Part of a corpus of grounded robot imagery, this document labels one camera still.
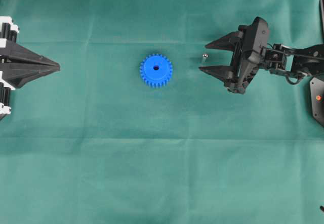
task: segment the screw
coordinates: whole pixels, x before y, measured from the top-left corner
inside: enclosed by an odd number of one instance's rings
[[[205,61],[207,60],[207,58],[208,58],[208,54],[203,54],[203,55],[202,55],[201,63],[202,63],[202,64],[205,63]]]

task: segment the green fabric surface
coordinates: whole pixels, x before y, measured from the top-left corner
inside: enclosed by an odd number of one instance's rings
[[[260,71],[233,95],[198,70],[256,16],[270,43],[322,43],[318,1],[0,0],[18,43],[61,65],[0,122],[0,223],[323,223],[309,80]],[[150,53],[173,62],[167,87],[141,81]]]

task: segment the cable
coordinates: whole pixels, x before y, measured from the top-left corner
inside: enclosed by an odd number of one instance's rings
[[[297,81],[296,81],[296,82],[292,82],[292,81],[290,81],[288,74],[285,75],[286,81],[287,81],[290,85],[297,85],[297,84],[299,84],[299,83],[301,82],[301,80],[304,79],[304,77],[305,77],[305,76],[299,76],[299,77],[297,78]]]

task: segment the blue gear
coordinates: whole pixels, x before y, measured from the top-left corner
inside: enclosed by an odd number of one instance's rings
[[[146,85],[150,87],[166,86],[173,75],[170,60],[159,54],[146,57],[140,66],[140,75]]]

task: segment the black mounting plate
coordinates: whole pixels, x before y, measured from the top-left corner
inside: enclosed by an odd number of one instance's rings
[[[324,126],[324,81],[314,77],[309,84],[313,117]]]

